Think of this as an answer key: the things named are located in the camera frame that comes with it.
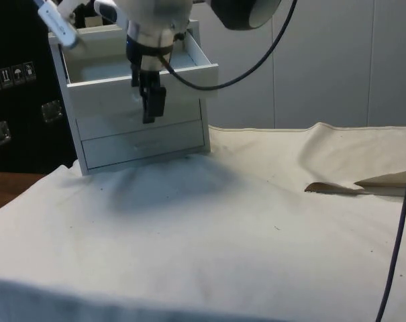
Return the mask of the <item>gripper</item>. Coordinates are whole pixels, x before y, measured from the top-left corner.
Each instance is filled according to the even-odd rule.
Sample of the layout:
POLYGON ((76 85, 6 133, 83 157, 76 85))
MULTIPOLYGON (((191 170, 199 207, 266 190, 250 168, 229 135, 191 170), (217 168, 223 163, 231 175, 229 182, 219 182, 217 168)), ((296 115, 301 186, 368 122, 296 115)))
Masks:
POLYGON ((143 103, 143 123, 154 123, 164 115, 166 88, 160 84, 163 65, 158 58, 170 58, 173 47, 171 30, 128 30, 126 56, 131 62, 132 87, 138 87, 143 103))

